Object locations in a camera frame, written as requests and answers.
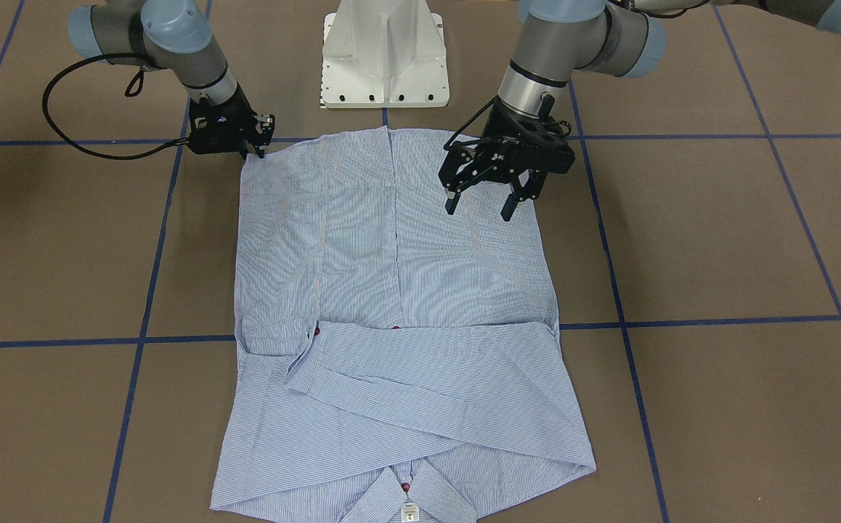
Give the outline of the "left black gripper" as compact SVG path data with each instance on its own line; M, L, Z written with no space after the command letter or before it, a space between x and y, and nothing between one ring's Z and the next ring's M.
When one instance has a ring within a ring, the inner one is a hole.
M541 98L536 115L524 115L499 98L493 98L470 122L483 113L488 119L480 138L460 140L460 130L444 145L447 156L439 170L439 179L447 189L446 212L453 215L461 192L481 182L510 186L500 215L504 222L530 199L537 181L546 174L564 174L574 163L569 145L572 126L550 115L556 100Z

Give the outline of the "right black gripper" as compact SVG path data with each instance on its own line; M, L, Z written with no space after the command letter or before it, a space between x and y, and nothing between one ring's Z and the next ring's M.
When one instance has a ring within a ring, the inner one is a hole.
M275 116L256 113L244 94L232 95L222 104L192 100L188 116L188 149L196 155L240 153L262 159L275 132Z

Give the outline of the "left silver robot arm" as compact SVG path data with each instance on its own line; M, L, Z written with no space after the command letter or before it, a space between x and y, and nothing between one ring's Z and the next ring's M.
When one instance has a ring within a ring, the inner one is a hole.
M574 163L570 123L551 116L569 90L575 70L639 78L656 68L666 44L663 20L707 6L705 1L522 1L516 50L497 95L481 113L482 135L444 144L439 179L446 212L455 213L464 192L483 182L508 185L501 209L510 221L517 206L539 198L550 174Z

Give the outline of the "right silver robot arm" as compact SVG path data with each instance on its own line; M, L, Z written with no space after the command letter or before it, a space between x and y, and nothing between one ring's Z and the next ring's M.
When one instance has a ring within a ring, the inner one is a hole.
M171 70L190 98L189 131L164 147L192 153L255 153L263 158L275 117L252 109L195 1L107 1L74 9L68 35L81 65L106 62L139 68L126 96L135 97L151 70Z

